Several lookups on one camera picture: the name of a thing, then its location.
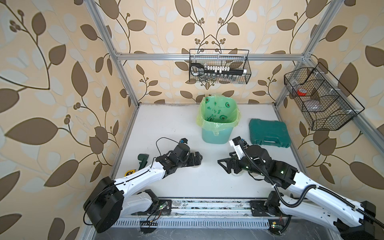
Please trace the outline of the green plastic trash bin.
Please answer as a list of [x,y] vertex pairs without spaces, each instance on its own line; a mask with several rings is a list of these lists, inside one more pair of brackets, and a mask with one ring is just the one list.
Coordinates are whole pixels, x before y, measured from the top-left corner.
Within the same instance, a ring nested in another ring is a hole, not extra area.
[[241,114],[236,101],[224,96],[205,97],[197,116],[202,139],[209,144],[225,144],[238,125]]

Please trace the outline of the yellow-green bin liner bag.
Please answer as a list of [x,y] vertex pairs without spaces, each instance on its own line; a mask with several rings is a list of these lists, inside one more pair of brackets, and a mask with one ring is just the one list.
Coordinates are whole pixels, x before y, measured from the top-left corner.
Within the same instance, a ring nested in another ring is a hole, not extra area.
[[234,99],[216,95],[202,100],[196,122],[203,130],[218,135],[221,131],[236,127],[240,118],[240,110]]

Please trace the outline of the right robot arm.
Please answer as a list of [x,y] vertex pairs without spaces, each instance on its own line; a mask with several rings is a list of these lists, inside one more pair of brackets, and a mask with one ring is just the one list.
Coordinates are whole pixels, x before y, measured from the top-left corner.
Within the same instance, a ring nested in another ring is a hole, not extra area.
[[273,160],[258,145],[234,144],[230,157],[218,160],[228,173],[262,176],[273,190],[263,204],[252,203],[257,212],[273,217],[299,217],[326,227],[344,240],[375,239],[376,206],[343,197],[311,180],[292,165]]

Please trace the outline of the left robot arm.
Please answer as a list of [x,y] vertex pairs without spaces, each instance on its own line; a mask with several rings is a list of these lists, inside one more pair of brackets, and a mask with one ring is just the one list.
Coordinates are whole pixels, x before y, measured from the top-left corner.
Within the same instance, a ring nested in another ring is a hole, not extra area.
[[100,234],[111,228],[121,217],[136,213],[150,217],[160,214],[172,202],[161,201],[146,187],[175,173],[179,168],[200,166],[202,160],[199,152],[192,153],[185,142],[180,142],[174,150],[155,157],[148,167],[138,172],[116,180],[105,177],[84,203],[84,216],[89,218],[90,225]]

